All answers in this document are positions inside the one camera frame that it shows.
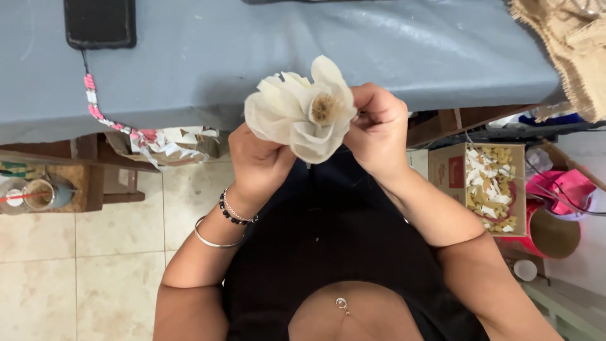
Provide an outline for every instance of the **hand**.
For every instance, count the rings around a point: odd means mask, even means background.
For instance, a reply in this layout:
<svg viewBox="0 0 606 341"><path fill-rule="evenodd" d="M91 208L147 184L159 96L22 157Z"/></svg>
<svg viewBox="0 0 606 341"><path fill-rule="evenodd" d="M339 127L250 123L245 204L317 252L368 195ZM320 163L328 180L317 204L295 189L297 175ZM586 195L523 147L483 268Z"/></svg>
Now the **hand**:
<svg viewBox="0 0 606 341"><path fill-rule="evenodd" d="M351 92L360 113L351 121L345 145L378 182L401 177L409 170L406 160L408 107L373 83L351 87Z"/></svg>
<svg viewBox="0 0 606 341"><path fill-rule="evenodd" d="M236 180L227 196L233 209L248 218L282 186L297 158L290 147L256 137L246 123L231 133L229 147Z"/></svg>

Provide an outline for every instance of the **white fabric flower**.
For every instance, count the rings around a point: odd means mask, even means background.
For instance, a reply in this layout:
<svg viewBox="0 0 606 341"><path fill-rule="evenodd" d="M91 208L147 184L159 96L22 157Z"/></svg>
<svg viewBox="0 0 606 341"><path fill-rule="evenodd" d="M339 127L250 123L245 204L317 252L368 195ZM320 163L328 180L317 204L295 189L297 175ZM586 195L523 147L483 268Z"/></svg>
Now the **white fabric flower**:
<svg viewBox="0 0 606 341"><path fill-rule="evenodd" d="M293 72L263 79L244 103L244 117L260 139L290 146L303 161L326 161L343 143L356 115L339 68L325 56L311 64L313 84Z"/></svg>

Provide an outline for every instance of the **woman's left hand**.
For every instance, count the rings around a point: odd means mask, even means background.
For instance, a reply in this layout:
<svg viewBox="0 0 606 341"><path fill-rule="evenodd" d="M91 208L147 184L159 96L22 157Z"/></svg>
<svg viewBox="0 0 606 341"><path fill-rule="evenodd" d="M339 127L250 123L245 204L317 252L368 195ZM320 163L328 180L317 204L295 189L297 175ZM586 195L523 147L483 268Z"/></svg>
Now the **woman's left hand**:
<svg viewBox="0 0 606 341"><path fill-rule="evenodd" d="M228 191L229 203L249 218L282 186L297 157L289 146L256 137L246 123L231 133L229 147L236 174Z"/></svg>

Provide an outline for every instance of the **beige fabric scrap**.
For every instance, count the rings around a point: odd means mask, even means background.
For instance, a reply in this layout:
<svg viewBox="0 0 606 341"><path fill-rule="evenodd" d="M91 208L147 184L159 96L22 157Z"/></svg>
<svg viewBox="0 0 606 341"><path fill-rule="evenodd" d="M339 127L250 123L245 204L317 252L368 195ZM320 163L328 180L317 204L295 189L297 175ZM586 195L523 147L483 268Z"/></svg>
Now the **beige fabric scrap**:
<svg viewBox="0 0 606 341"><path fill-rule="evenodd" d="M510 11L541 36L580 116L606 118L604 0L512 0Z"/></svg>

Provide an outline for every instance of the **bracelet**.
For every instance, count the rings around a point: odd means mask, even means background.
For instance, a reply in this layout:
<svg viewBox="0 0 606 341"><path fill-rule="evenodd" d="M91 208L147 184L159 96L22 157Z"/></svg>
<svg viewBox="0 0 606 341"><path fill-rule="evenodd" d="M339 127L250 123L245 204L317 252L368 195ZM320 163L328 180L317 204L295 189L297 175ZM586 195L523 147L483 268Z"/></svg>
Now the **bracelet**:
<svg viewBox="0 0 606 341"><path fill-rule="evenodd" d="M240 217L231 208L231 206L227 203L227 189L229 189L229 186L227 186L227 188L219 196L219 207L223 210L223 215L227 219L231 219L231 222L234 223L234 224L236 224L236 225L238 225L238 224L247 225L249 223L256 223L259 220L259 215L258 214L256 214L251 219L244 219L244 218Z"/></svg>
<svg viewBox="0 0 606 341"><path fill-rule="evenodd" d="M237 246L238 244L242 243L242 241L244 240L244 235L242 235L242 238L240 238L240 240L238 240L236 243L233 243L230 245L219 245L219 244L211 243L210 241L202 238L202 236L198 232L198 225L202 222L202 220L204 220L205 217L206 216L198 219L198 221L196 221L196 224L193 227L193 232L198 236L198 239L200 239L204 244L206 244L208 246L212 246L213 248L229 249L229 248L233 248L234 246Z"/></svg>

